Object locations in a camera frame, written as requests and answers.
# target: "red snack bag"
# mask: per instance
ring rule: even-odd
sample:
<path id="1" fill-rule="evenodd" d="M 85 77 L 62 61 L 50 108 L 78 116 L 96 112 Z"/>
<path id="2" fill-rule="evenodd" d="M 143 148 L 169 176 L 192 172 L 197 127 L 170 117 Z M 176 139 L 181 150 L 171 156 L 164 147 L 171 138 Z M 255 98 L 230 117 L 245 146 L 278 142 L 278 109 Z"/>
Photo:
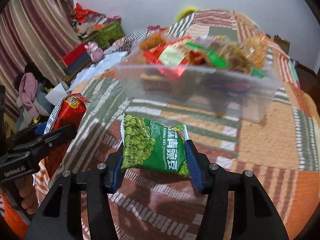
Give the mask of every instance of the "red snack bag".
<path id="1" fill-rule="evenodd" d="M 150 64 L 161 65 L 199 65 L 203 56 L 199 52 L 195 52 L 191 47 L 186 46 L 187 41 L 192 41 L 189 36 L 184 36 L 166 45 L 158 46 L 147 50 L 143 53 L 144 58 Z M 158 68 L 160 73 L 169 77 L 171 81 L 178 82 L 184 73 L 184 67 L 176 67 L 174 69 Z"/>
<path id="2" fill-rule="evenodd" d="M 61 99 L 50 114 L 44 133 L 46 134 L 50 131 L 57 130 L 67 124 L 73 125 L 78 130 L 82 117 L 87 110 L 84 102 L 90 103 L 90 101 L 82 97 L 80 93 L 71 94 Z M 55 147 L 44 159 L 44 166 L 47 169 L 50 179 L 59 168 L 70 143 L 71 141 Z"/>

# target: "metal bolt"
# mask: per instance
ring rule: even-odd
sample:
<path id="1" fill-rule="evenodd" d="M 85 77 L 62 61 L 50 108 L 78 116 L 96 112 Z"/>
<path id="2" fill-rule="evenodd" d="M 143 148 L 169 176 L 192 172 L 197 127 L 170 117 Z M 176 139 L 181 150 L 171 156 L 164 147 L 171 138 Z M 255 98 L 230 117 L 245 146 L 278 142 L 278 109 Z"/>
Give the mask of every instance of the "metal bolt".
<path id="1" fill-rule="evenodd" d="M 63 177 L 68 177 L 70 174 L 71 174 L 71 171 L 69 171 L 69 170 L 65 170 L 62 172 Z"/>
<path id="2" fill-rule="evenodd" d="M 209 168 L 212 170 L 217 170 L 219 168 L 219 165 L 217 163 L 210 163 Z"/>
<path id="3" fill-rule="evenodd" d="M 97 168 L 98 168 L 99 170 L 103 170 L 106 166 L 107 166 L 107 165 L 106 165 L 105 163 L 99 163 L 99 164 L 97 165 Z"/>
<path id="4" fill-rule="evenodd" d="M 248 177 L 252 177 L 252 176 L 253 176 L 253 172 L 252 172 L 252 171 L 249 171 L 249 170 L 246 170 L 246 171 L 244 172 L 244 174 L 245 174 L 246 176 L 248 176 Z"/>

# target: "patchwork bedspread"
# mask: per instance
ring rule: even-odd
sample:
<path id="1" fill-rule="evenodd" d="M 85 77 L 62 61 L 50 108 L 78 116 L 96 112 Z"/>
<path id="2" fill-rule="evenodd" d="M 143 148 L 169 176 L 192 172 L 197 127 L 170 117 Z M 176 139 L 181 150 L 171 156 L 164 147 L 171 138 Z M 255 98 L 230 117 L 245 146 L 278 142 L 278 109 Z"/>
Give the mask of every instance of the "patchwork bedspread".
<path id="1" fill-rule="evenodd" d="M 169 33 L 179 37 L 219 34 L 242 41 L 262 30 L 238 12 L 201 10 L 172 25 Z M 300 90 L 289 57 L 272 41 L 269 45 L 270 60 L 283 86 L 260 123 L 169 103 L 127 99 L 112 70 L 79 85 L 75 92 L 81 91 L 92 103 L 51 181 L 41 165 L 36 175 L 39 201 L 63 170 L 86 171 L 117 150 L 120 120 L 126 112 L 167 126 L 186 124 L 190 139 L 211 162 L 233 172 L 252 170 L 294 239 L 319 202 L 320 118 L 313 100 Z M 189 179 L 139 169 L 127 170 L 122 187 L 108 198 L 119 239 L 125 240 L 195 239 L 206 203 Z M 230 239 L 233 199 L 230 192 L 225 239 Z M 85 192 L 82 208 L 84 237 L 90 239 Z"/>

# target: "pink cloth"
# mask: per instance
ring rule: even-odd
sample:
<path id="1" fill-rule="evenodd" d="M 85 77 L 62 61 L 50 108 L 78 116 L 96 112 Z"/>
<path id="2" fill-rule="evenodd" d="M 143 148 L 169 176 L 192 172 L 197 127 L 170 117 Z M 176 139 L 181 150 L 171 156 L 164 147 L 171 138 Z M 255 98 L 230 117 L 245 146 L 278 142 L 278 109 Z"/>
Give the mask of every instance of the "pink cloth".
<path id="1" fill-rule="evenodd" d="M 22 105 L 30 112 L 34 118 L 38 118 L 39 112 L 36 109 L 34 101 L 36 100 L 38 81 L 32 73 L 25 73 L 19 86 L 19 96 Z"/>

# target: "pink stuffed toy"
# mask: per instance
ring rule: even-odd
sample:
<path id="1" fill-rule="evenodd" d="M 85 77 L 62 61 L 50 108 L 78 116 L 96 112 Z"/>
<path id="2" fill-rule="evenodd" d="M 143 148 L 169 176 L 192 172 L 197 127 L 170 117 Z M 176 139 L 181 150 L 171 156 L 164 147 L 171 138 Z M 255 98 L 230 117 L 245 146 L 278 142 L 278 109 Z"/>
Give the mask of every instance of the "pink stuffed toy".
<path id="1" fill-rule="evenodd" d="M 90 41 L 88 45 L 85 45 L 84 47 L 90 53 L 92 62 L 98 63 L 104 58 L 103 50 L 99 48 L 98 43 Z"/>

